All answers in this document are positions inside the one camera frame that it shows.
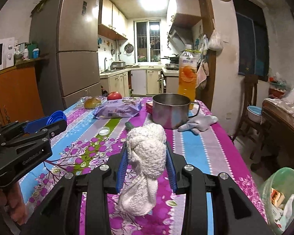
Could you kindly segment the person's left hand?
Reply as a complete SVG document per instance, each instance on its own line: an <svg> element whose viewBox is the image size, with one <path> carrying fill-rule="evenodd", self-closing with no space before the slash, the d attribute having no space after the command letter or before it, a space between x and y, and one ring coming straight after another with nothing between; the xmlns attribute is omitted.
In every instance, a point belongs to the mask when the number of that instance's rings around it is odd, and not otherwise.
<svg viewBox="0 0 294 235"><path fill-rule="evenodd" d="M11 219L18 225L23 225L27 219L27 210L18 181L11 185L6 193L0 189L0 208L5 205L10 208L9 215Z"/></svg>

